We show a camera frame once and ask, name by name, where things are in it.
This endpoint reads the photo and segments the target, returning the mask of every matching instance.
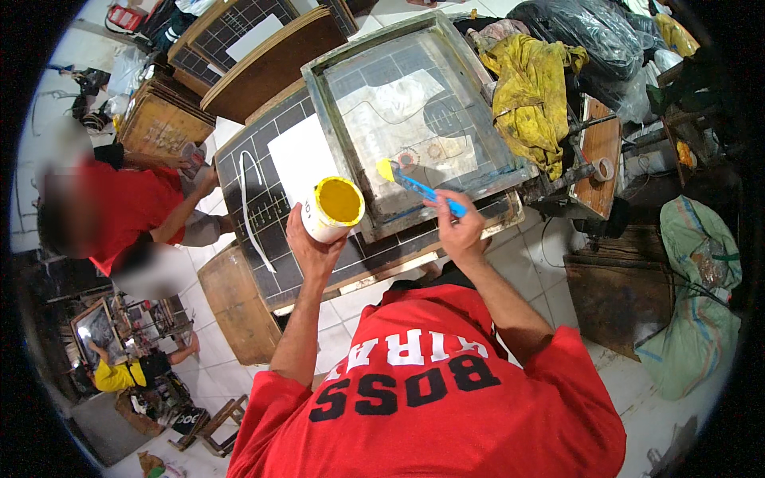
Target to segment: green sack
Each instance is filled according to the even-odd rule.
[[[679,288],[669,326],[635,352],[662,397],[677,400],[708,378],[736,347],[741,320],[703,295],[699,285],[714,286],[711,291],[726,301],[741,283],[741,261],[731,231],[698,201],[679,196],[665,204],[661,230],[672,269],[693,285]]]

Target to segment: white tile floor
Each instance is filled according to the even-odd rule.
[[[438,9],[453,14],[469,13],[475,8],[480,15],[504,18],[520,1],[439,2]],[[351,39],[430,10],[407,4],[404,0],[381,0],[370,15],[357,19],[360,31]],[[242,127],[235,122],[218,118],[215,132],[205,141],[208,162],[211,161],[216,147],[226,144]],[[206,213],[226,214],[226,205],[220,189],[216,189],[201,201],[197,208]],[[584,237],[573,230],[570,221],[553,219],[545,231],[542,254],[544,224],[536,211],[525,208],[525,213],[526,220],[523,223],[495,235],[487,257],[497,271],[507,278],[553,327],[578,327],[568,283],[565,280],[565,270],[555,266],[562,265],[562,256],[566,251],[581,247]],[[181,249],[187,253],[194,269],[199,270],[233,239],[233,234],[228,234],[206,248]],[[438,264],[443,265],[445,261],[446,259],[441,259]],[[412,274],[414,273],[408,274],[407,278],[412,278]],[[361,310],[368,304],[377,304],[383,292],[395,279],[388,279],[322,304],[318,334],[320,351],[317,356],[316,373],[329,371],[347,354],[351,338],[359,325]],[[181,295],[181,302],[189,314],[194,316],[194,330],[199,334],[202,350],[173,368],[191,390],[195,403],[209,408],[214,413],[229,398],[249,394],[252,378],[256,373],[267,370],[268,366],[241,366],[236,361],[215,322],[198,281]],[[587,340],[585,344],[617,410],[622,414],[627,429],[627,459],[619,474],[619,477],[624,478],[634,478],[650,470],[646,453],[650,448],[656,448],[663,453],[669,447],[674,424],[683,425],[692,415],[697,415],[699,422],[703,423],[729,370],[729,363],[721,365],[707,382],[690,395],[677,402],[666,402],[654,394],[651,380],[639,363]],[[227,428],[221,434],[231,430]],[[179,436],[175,431],[168,430],[149,441],[140,450],[149,450],[167,463],[184,468],[190,477],[225,476],[229,458],[214,457],[200,443],[181,454],[167,443],[168,438],[177,440]],[[109,468],[106,475],[114,478],[140,476],[138,458],[135,454],[126,457]]]

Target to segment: man's hand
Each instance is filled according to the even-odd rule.
[[[423,204],[434,207],[438,212],[438,238],[446,253],[454,261],[458,268],[476,265],[483,261],[483,246],[480,243],[480,234],[486,220],[476,210],[470,198],[462,193],[437,189],[436,200],[432,202],[423,200]],[[449,210],[446,199],[451,199],[467,208],[467,214],[457,220]]]
[[[292,248],[298,265],[306,279],[320,281],[323,285],[329,280],[332,268],[345,247],[347,237],[342,237],[332,244],[324,244],[312,238],[303,226],[300,212],[303,205],[295,204],[287,219],[287,243]]]
[[[218,187],[218,173],[214,167],[204,168],[204,177],[199,184],[199,190],[202,193],[202,197],[206,197],[207,194],[213,192],[213,189]]]
[[[186,159],[178,156],[176,158],[163,158],[164,165],[171,169],[188,169],[191,167],[191,163]]]

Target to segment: red t-shirt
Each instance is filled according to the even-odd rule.
[[[476,291],[388,291],[317,391],[259,372],[228,477],[616,476],[626,435],[576,330],[525,369]]]
[[[142,232],[159,227],[184,200],[178,172],[169,167],[145,171],[121,169],[100,161],[82,167],[86,187],[99,201],[101,227],[99,252],[90,260],[107,276],[115,257],[135,243]],[[181,227],[168,244],[184,238]]]

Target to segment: tape roll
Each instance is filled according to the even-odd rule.
[[[614,165],[611,163],[610,159],[601,158],[601,159],[598,159],[597,161],[592,161],[592,165],[595,166],[595,174],[593,174],[593,176],[595,177],[595,179],[599,180],[601,183],[614,179]],[[606,170],[605,175],[603,175],[603,171],[601,170],[601,165]]]

